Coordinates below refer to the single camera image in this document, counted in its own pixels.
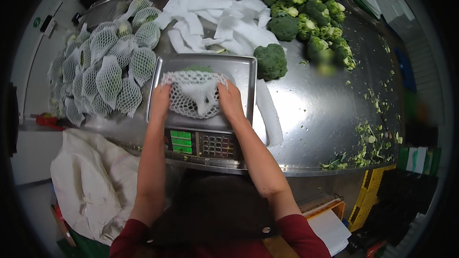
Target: plastic crate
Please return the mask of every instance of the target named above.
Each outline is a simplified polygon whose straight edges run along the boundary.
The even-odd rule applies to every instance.
[[[378,189],[381,184],[382,173],[385,170],[395,169],[395,164],[379,169],[370,169],[365,171],[364,181],[360,188],[359,196],[354,205],[351,215],[349,216],[347,227],[350,232],[356,231],[364,226],[365,220],[370,214],[370,210],[378,203]]]

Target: worker's hand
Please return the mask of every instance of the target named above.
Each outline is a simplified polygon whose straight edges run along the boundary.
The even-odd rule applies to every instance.
[[[223,113],[231,124],[245,119],[244,110],[242,109],[242,102],[240,99],[239,89],[233,85],[230,80],[227,80],[228,90],[226,87],[219,83],[217,88],[220,96],[220,107]]]
[[[163,125],[168,117],[169,91],[171,85],[158,85],[152,93],[150,101],[150,123],[153,125]]]

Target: stainless steel table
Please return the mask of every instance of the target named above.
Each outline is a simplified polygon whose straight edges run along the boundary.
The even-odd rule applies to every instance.
[[[152,1],[156,7],[162,9],[168,0]],[[395,70],[391,57],[370,24],[354,14],[347,13],[346,16],[343,35],[351,40],[349,45],[358,62],[357,68],[352,71],[344,70],[332,78],[319,77],[309,65],[300,64],[300,61],[305,59],[304,43],[297,40],[281,42],[281,45],[287,48],[288,72],[285,77],[269,81],[267,84],[280,118],[284,142],[269,150],[286,176],[333,175],[394,163],[392,159],[390,162],[365,168],[323,170],[321,167],[323,163],[327,163],[340,153],[347,152],[347,158],[350,158],[359,152],[357,144],[360,136],[355,130],[359,122],[368,120],[373,129],[382,124],[381,115],[376,113],[374,104],[364,99],[364,93],[368,93],[367,89],[376,95],[379,94],[381,101],[387,99],[390,108],[387,112],[383,111],[387,118],[386,124],[393,134],[400,131],[400,122],[397,118],[400,106],[397,94],[401,90],[397,80],[390,80],[390,70]],[[203,25],[206,37],[212,37],[215,25],[207,21],[203,22]],[[163,31],[155,48],[159,56],[174,53],[166,34],[167,30]],[[125,117],[117,112],[110,118],[87,116],[82,128],[100,133],[123,147],[141,150],[146,130],[145,115],[150,86],[151,82],[145,83],[142,89],[144,100],[134,118]],[[261,140],[266,142],[265,128],[258,108],[254,111],[253,128]],[[384,154],[392,154],[396,158],[398,151],[398,145],[392,140],[392,147],[385,150]],[[167,163],[223,173],[246,173],[244,164],[238,162],[198,164],[168,159]]]

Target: green sign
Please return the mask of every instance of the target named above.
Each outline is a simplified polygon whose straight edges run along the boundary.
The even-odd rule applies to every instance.
[[[37,26],[40,24],[40,21],[41,21],[40,17],[35,18],[35,20],[33,21],[33,27],[37,28]]]

